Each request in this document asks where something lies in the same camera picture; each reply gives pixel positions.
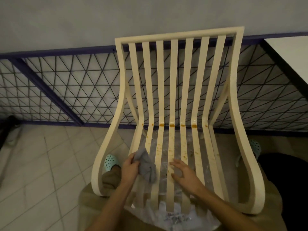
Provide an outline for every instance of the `metal grid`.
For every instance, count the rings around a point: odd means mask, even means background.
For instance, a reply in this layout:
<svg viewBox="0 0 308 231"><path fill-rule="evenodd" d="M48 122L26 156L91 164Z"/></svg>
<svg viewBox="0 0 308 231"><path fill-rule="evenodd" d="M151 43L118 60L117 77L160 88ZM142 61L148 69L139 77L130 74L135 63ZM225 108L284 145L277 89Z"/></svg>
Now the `metal grid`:
<svg viewBox="0 0 308 231"><path fill-rule="evenodd" d="M208 78L211 72L215 48L207 55L205 75L199 104L198 123L201 124ZM184 49L178 52L178 79L176 94L176 125L179 125ZM148 107L142 52L137 52L141 91L144 103L145 123L148 123ZM190 87L188 93L187 125L190 124L199 49L193 50ZM156 52L151 52L152 89L155 124L158 124L158 92ZM26 63L44 82L86 123L111 123L119 95L119 67L116 53L86 54L25 58ZM165 123L169 123L170 51L164 51ZM228 73L229 47L224 48L221 67L216 82L212 109L218 100ZM126 57L127 77L133 101L137 107L129 54ZM238 74L238 102L246 129L256 130L308 130L308 102L292 85L259 45L242 46ZM124 108L122 124L134 124L128 104ZM225 104L215 127L232 128L229 107Z"/></svg>
<svg viewBox="0 0 308 231"><path fill-rule="evenodd" d="M8 60L0 60L0 119L71 122L49 98Z"/></svg>

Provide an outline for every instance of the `chair frame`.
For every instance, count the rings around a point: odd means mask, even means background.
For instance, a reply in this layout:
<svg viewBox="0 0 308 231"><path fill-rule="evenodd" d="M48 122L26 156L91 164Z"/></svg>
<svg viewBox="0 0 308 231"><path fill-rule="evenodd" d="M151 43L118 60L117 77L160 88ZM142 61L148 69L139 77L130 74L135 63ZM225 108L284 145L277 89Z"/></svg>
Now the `chair frame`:
<svg viewBox="0 0 308 231"><path fill-rule="evenodd" d="M158 96L159 96L159 128L158 138L156 146L156 182L152 185L151 192L151 206L154 210L159 208L159 178L160 178L160 166L162 156L162 143L164 133L164 41L171 41L171 56L170 56L170 110L169 110L169 146L168 146L168 161L172 161L174 158L174 131L175 131L175 94L176 94L176 76L177 76L177 54L178 54L178 40L185 39L185 57L184 57L184 73L183 73L183 88L182 88L182 101L181 101L181 113L180 113L180 139L181 139L181 159L186 164L188 163L187 156L187 144L186 144L186 109L187 109L187 96L188 85L190 77L190 68L192 61L193 40L194 38L201 38L200 55L198 62L197 79L194 93L194 102L192 108L191 128L192 139L194 148L194 157L196 164L196 174L203 184L204 174L201 160L201 151L199 144L199 136L197 130L197 113L200 103L200 95L202 89L202 81L205 70L206 56L208 50L208 44L210 37L218 37L215 48L214 61L211 69L210 80L208 84L208 91L206 94L205 105L202 114L202 130L204 134L204 140L209 159L210 171L213 180L214 192L223 200L229 201L228 191L225 183L225 177L222 170L221 160L219 157L218 147L215 139L213 124L215 123L221 109L228 99L230 114L238 146L241 156L244 160L246 169L248 171L250 181L250 196L248 202L245 204L234 204L234 206L241 212L246 214L258 214L261 212L265 202L265 188L264 181L258 166L258 163L254 157L252 149L250 147L241 115L239 111L237 101L237 65L239 60L241 42L243 38L244 27L230 27L211 30L200 30L190 32L178 32L168 34L157 35L145 35L135 37L123 37L116 38L115 44L117 49L117 55L120 68L120 94L118 99L118 105L114 114L110 128L106 134L106 137L99 149L99 152L94 161L91 182L92 188L95 194L102 195L102 169L104 159L107 155L107 148L112 139L112 136L116 133L119 122L121 120L123 109L125 105L125 98L128 101L131 112L137 123L136 130L134 132L133 141L129 149L129 154L137 151L141 135L146 136L145 147L147 151L150 151L152 133L154 128L154 110L153 110L153 97L152 97L152 79L151 79L151 65L150 65L150 47L149 42L156 42L156 59L157 59L157 76L158 76ZM229 63L229 73L226 82L223 86L223 90L218 99L212 118L208 122L210 106L213 98L213 92L215 88L216 79L218 76L219 65L225 39L227 35L234 36L231 59ZM144 110L141 97L141 86L139 79L139 69L137 62L136 43L142 43L143 57L144 57L144 70L146 80L146 91L148 100L148 112L149 112L149 125L147 134L144 131ZM132 95L130 93L128 80L126 78L125 57L123 51L123 44L128 44L133 80L136 90L138 114L133 104ZM171 174L174 172L173 167L168 165L167 171L167 193L165 197L166 207L168 212L173 212L174 208L174 181ZM139 207L144 206L144 187L145 182L142 177L137 179L135 202ZM181 208L183 213L189 213L191 208L191 199L185 193L182 193Z"/></svg>

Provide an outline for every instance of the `chair top rail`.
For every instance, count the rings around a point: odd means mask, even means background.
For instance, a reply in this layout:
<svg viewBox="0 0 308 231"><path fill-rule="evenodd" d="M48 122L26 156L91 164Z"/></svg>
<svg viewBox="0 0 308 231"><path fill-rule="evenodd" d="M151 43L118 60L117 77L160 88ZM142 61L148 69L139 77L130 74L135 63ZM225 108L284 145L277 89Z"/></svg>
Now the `chair top rail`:
<svg viewBox="0 0 308 231"><path fill-rule="evenodd" d="M175 32L156 35L132 36L115 38L121 44L141 43L141 42L155 42L155 41L169 41L173 39L186 39L204 36L218 36L218 35L232 35L237 32L244 31L244 27L226 27L208 30L188 31L188 32Z"/></svg>

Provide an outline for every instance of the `person's left hand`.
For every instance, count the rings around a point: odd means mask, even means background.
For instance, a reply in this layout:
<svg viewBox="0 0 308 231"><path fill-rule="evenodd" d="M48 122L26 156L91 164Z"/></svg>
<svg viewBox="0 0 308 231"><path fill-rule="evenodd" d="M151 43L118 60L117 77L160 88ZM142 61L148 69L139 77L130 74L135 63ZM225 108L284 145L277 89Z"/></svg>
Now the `person's left hand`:
<svg viewBox="0 0 308 231"><path fill-rule="evenodd" d="M138 175L138 166L139 161L132 163L136 152L130 154L128 159L122 165L122 178L121 184L125 184L127 186L133 186L136 177Z"/></svg>

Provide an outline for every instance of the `hand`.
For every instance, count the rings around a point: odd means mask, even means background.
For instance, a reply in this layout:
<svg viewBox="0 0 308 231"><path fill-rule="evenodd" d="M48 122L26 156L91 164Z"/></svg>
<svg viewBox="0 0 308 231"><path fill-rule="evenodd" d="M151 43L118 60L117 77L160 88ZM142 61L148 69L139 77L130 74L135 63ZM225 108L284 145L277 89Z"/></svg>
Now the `hand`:
<svg viewBox="0 0 308 231"><path fill-rule="evenodd" d="M135 163L132 163L135 152L130 154L127 158L127 160L122 165L122 178L121 178L121 184L125 184L127 186L133 186L136 177L138 175L138 165L139 161L136 161Z"/></svg>
<svg viewBox="0 0 308 231"><path fill-rule="evenodd" d="M205 189L205 186L199 180L197 175L193 170L191 170L187 164L178 159L173 159L173 162L170 162L171 165L177 167L182 171L182 177L179 177L176 174L171 174L172 178L180 184L189 194L196 196L198 191Z"/></svg>

